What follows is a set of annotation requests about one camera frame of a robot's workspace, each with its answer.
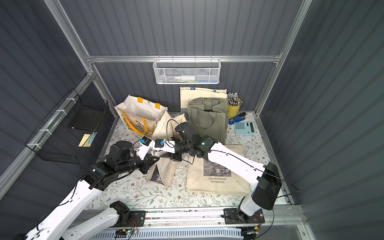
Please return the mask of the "cream canvas bag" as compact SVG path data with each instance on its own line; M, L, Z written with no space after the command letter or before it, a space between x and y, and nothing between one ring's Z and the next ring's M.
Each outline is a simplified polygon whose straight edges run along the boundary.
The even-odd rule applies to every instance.
M166 111L162 118L157 122L157 127L151 139L154 141L157 139L164 140L166 141L164 144L165 147L172 147L174 144L170 142L171 137L179 139L175 131L175 127L186 121L187 120L184 114L172 117L169 112ZM163 184L166 187L170 187L172 185L178 162L171 160L168 157L167 152L152 151L152 154L156 157L160 157L160 159L150 167L146 179Z

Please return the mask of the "cream canvas bag painting print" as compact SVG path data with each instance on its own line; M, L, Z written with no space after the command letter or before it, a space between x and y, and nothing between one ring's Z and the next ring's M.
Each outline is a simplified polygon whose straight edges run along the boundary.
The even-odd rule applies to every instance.
M250 190L249 183L225 167L203 158L190 157L186 191L190 193L246 196Z

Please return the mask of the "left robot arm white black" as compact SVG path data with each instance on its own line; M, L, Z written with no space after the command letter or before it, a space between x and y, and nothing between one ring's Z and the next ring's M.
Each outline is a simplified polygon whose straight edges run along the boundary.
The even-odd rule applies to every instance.
M73 190L46 216L38 221L37 226L23 237L24 240L88 240L108 227L134 227L135 219L130 209L121 201L116 201L99 215L71 228L70 225L83 209L113 182L140 170L146 174L159 158L149 155L153 141L140 140L138 151L127 141L116 142L111 150L112 157L99 162L81 177Z

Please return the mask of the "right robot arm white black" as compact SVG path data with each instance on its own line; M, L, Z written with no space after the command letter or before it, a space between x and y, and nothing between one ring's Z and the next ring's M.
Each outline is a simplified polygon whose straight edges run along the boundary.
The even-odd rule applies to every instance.
M190 154L219 164L247 181L251 193L241 201L239 215L250 217L260 209L273 210L283 181L275 164L263 165L249 160L213 137L201 137L187 122L178 124L175 130L180 138L178 141L156 140L155 147L175 155L177 160L183 154Z

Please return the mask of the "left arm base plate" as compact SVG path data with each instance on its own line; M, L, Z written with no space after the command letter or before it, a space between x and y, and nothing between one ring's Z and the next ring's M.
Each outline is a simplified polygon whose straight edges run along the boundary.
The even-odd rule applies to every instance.
M146 213L146 211L130 211L122 226L125 228L131 228L134 225L136 227L143 227L146 219Z

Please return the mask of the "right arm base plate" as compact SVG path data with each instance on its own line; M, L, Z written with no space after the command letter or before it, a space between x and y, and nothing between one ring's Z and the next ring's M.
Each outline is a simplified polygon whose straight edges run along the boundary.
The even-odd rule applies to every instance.
M221 217L227 225L235 224L254 224L260 226L265 223L264 213L262 209L254 212L252 216L248 216L238 209L226 208Z

